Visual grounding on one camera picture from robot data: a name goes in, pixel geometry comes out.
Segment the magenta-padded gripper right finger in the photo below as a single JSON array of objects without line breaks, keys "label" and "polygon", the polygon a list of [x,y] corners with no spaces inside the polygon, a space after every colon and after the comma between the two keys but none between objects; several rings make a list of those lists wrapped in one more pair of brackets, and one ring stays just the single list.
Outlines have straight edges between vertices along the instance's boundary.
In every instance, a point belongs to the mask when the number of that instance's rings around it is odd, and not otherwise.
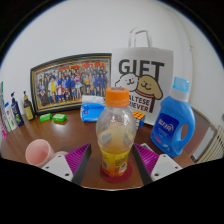
[{"label": "magenta-padded gripper right finger", "polygon": [[164,178],[182,169],[167,154],[158,155],[145,144],[134,144],[132,153],[135,157],[140,176],[144,185]]}]

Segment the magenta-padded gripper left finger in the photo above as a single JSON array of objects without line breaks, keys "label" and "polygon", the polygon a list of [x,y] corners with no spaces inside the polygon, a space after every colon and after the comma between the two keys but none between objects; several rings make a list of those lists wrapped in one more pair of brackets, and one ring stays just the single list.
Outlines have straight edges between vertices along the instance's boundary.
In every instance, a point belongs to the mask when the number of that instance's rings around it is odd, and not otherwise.
[{"label": "magenta-padded gripper left finger", "polygon": [[43,170],[80,185],[91,155],[91,145],[81,146],[67,155],[58,154],[50,160]]}]

